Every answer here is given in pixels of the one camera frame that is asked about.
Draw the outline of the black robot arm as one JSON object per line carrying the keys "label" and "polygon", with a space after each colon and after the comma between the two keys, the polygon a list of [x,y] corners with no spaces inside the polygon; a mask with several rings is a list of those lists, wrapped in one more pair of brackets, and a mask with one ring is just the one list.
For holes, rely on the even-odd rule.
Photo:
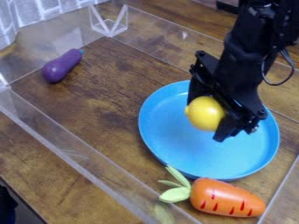
{"label": "black robot arm", "polygon": [[286,48],[299,39],[299,0],[239,0],[238,19],[225,38],[219,58],[195,53],[187,101],[211,96],[226,109],[214,140],[253,133],[267,118],[258,86],[278,56],[291,61]]}

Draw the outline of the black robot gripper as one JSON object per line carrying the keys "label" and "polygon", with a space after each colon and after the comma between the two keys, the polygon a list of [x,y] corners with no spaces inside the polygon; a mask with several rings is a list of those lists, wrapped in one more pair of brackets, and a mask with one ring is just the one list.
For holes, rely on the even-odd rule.
{"label": "black robot gripper", "polygon": [[195,57],[197,62],[190,69],[187,103],[198,97],[214,96],[227,110],[213,137],[222,143],[242,131],[254,133],[259,121],[267,118],[258,86],[274,64],[277,52],[271,52],[269,39],[263,35],[231,31],[218,59],[205,51],[198,51]]}

